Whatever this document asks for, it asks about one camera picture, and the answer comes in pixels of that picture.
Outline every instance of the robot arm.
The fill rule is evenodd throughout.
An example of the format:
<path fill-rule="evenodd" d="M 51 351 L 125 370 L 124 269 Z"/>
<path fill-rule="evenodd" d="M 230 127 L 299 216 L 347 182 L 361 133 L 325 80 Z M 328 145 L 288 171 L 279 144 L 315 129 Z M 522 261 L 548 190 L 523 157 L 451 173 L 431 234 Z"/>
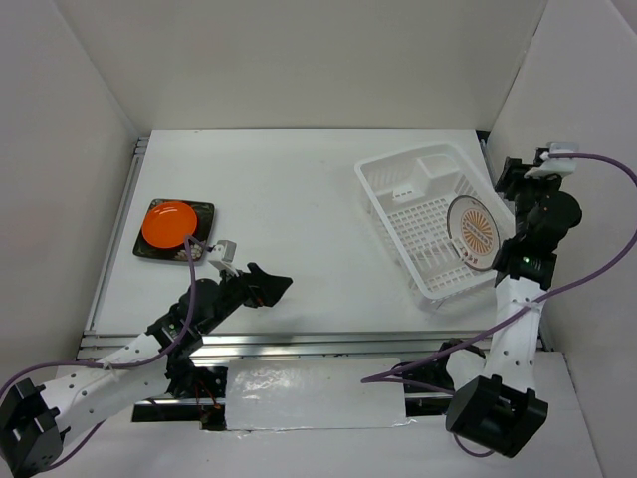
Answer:
<path fill-rule="evenodd" d="M 550 152 L 568 147 L 554 145 Z M 507 158 L 496 184 L 496 191 L 516 206 L 516 235 L 503 243 L 493 265 L 498 271 L 497 322 L 520 307 L 530 310 L 494 334 L 486 360 L 465 352 L 452 354 L 447 362 L 457 390 L 447 430 L 508 457 L 514 457 L 546 420 L 548 405 L 534 391 L 533 360 L 542 310 L 534 300 L 551 286 L 558 242 L 581 220 L 577 201 L 559 191 L 562 178 L 573 172 L 572 159 L 546 160 L 547 153 L 539 149 L 533 165 Z M 480 368 L 481 363 L 485 365 L 478 377 L 460 373 Z"/>
<path fill-rule="evenodd" d="M 39 386 L 25 379 L 9 389 L 0 405 L 0 451 L 16 478 L 45 471 L 65 444 L 128 406 L 190 388 L 195 367 L 189 356 L 202 346 L 203 335 L 241 305 L 273 307 L 279 302 L 292 279 L 266 274 L 254 263 L 248 264 L 249 272 L 236 270 L 231 264 L 235 247 L 220 241 L 213 248 L 210 262 L 220 270 L 221 280 L 195 282 L 190 328 L 166 356 L 141 366 L 116 368 L 153 358 L 173 344 L 184 326 L 190 289 L 144 334 L 101 360 L 104 367 L 81 368 Z"/>

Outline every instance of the orange plate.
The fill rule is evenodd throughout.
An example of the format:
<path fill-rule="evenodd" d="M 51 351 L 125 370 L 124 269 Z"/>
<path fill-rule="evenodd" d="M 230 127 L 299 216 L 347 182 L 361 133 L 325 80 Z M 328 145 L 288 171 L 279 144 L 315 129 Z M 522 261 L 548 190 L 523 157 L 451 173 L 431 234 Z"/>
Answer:
<path fill-rule="evenodd" d="M 148 211 L 141 225 L 141 235 L 158 249 L 171 249 L 183 244 L 184 236 L 197 228 L 197 213 L 180 201 L 163 202 Z"/>

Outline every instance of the dish rack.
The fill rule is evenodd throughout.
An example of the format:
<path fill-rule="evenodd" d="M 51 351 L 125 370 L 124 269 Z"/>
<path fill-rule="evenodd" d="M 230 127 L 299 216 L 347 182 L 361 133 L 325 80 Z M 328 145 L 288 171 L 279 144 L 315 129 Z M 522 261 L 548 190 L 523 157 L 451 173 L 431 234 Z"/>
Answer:
<path fill-rule="evenodd" d="M 478 199 L 493 216 L 501 241 L 513 234 L 514 217 L 463 150 L 424 146 L 365 159 L 355 171 L 363 205 L 419 308 L 430 310 L 493 284 L 495 271 L 474 270 L 460 258 L 449 238 L 447 211 L 458 196 Z"/>

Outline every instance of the white table surface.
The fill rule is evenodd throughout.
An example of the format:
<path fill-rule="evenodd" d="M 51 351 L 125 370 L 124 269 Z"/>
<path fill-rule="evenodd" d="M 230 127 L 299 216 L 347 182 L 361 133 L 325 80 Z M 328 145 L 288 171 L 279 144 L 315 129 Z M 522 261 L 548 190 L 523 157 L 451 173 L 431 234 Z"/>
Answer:
<path fill-rule="evenodd" d="M 212 202 L 212 242 L 238 243 L 235 265 L 256 262 L 294 284 L 273 309 L 240 308 L 215 334 L 478 331 L 494 323 L 495 293 L 471 313 L 427 314 L 412 301 L 359 203 L 354 164 L 411 146 L 451 142 L 487 176 L 473 131 L 154 131 L 109 280 L 97 333 L 138 334 L 188 287 L 182 264 L 132 255 L 154 198 Z M 211 265 L 198 277 L 217 278 Z"/>
<path fill-rule="evenodd" d="M 130 423 L 129 409 L 47 477 L 602 478 L 563 356 L 537 354 L 535 378 L 548 419 L 514 459 L 466 455 L 444 416 L 393 428 L 247 433 L 203 432 L 195 422 Z M 8 473 L 0 460 L 0 476 Z"/>

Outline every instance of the clear plastic cover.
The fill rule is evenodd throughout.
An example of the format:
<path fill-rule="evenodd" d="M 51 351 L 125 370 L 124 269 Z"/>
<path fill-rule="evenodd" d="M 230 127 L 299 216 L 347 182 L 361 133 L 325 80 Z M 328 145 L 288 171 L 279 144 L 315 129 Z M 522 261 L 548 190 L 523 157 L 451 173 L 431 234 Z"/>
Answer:
<path fill-rule="evenodd" d="M 239 360 L 228 367 L 229 430 L 383 428 L 407 424 L 403 387 L 362 384 L 397 358 Z"/>

